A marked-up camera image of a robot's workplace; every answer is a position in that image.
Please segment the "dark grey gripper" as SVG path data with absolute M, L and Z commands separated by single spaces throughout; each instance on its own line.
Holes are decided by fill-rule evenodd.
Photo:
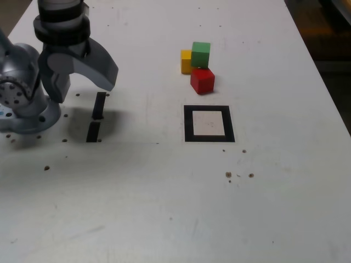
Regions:
M 64 102 L 70 87 L 69 75 L 82 75 L 110 92 L 118 74 L 109 52 L 91 38 L 74 45 L 44 44 L 38 65 L 44 89 L 51 100 L 59 104 Z

